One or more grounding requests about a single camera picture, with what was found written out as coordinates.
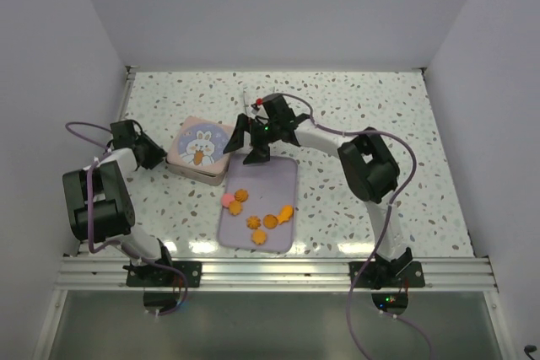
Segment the cookie tin with liners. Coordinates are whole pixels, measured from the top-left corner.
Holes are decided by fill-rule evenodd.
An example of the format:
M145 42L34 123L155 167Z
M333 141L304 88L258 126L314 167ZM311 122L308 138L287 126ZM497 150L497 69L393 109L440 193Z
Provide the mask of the cookie tin with liners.
M172 163L166 160L167 169L171 173L212 186L223 182L229 163L229 158L221 158L216 163L208 165L186 164L183 161Z

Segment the lavender plastic tray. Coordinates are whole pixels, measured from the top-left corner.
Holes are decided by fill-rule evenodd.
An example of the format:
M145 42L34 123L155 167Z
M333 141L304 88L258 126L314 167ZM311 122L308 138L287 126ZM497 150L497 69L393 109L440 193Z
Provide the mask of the lavender plastic tray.
M242 202L242 213L232 216L224 207L220 214L217 240L227 248L260 250L264 252L285 253L294 239L294 216L274 229L260 228L267 233L263 245L251 241L254 231L246 226L246 219L257 216L261 219L272 214L277 217L282 207L295 207L297 197L298 165L290 158L274 157L265 164L244 165L244 156L236 154L229 162L225 192L235 194L239 189L249 193L247 201Z

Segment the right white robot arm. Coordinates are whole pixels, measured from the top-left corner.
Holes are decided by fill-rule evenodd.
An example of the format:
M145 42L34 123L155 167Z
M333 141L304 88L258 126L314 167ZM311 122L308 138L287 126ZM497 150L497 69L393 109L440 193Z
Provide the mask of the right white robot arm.
M245 164L268 162L270 145L274 142L312 148L339 159L349 189L368 209L375 236L375 248L370 255L374 263L365 270L376 275L383 285L397 285L413 261L396 212L397 197L413 179L418 166L413 150L401 138L372 127L353 132L323 126L316 122L313 108L308 113L295 114L288 98L310 105L292 94L275 93L258 99L251 106L250 115L237 116L224 151L232 153L243 148L245 135L249 135L251 151L244 159ZM400 168L385 144L386 137L400 143L410 154L412 168L403 183L398 182Z

